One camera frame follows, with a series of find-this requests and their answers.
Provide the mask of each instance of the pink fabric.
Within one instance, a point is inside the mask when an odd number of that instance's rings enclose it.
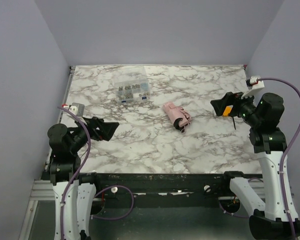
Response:
[[[190,114],[181,106],[176,106],[171,101],[166,102],[162,108],[168,115],[172,124],[174,124],[177,119],[182,119],[181,121],[179,121],[178,126],[182,128],[181,132],[184,133],[185,127],[189,125],[192,120]]]

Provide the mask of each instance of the marble table top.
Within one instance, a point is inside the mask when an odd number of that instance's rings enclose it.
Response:
[[[210,101],[226,92],[246,91],[242,66],[145,65],[151,85],[146,102],[116,102],[113,75],[126,65],[77,66],[67,103],[85,105],[84,116],[120,125],[113,138],[92,141],[83,173],[209,174],[224,171],[261,173],[249,141],[249,126],[230,117],[216,117]],[[172,101],[193,117],[181,134],[162,105]],[[61,123],[74,127],[63,114]]]

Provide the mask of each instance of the white wall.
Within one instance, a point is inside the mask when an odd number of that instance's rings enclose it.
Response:
[[[283,0],[35,0],[65,59],[247,64]]]
[[[0,240],[19,237],[69,68],[33,0],[0,0]]]
[[[300,0],[285,0],[248,64],[249,75],[282,78],[300,89]],[[290,141],[300,121],[300,100],[292,88],[265,82],[267,92],[283,97],[279,124]],[[300,218],[300,134],[288,154],[288,174]]]

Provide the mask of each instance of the clear plastic box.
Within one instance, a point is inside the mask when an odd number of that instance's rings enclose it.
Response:
[[[150,99],[150,85],[143,66],[123,68],[113,73],[116,101],[141,102]]]

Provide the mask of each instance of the table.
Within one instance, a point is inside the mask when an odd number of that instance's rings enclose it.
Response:
[[[151,85],[146,102],[119,104],[113,75],[129,65],[76,66],[67,103],[85,105],[84,116],[119,122],[109,141],[92,141],[83,173],[211,174],[224,171],[261,173],[241,118],[216,117],[210,101],[226,92],[244,92],[243,66],[145,65]],[[193,117],[181,134],[162,105],[172,101]],[[74,127],[66,114],[61,123]]]

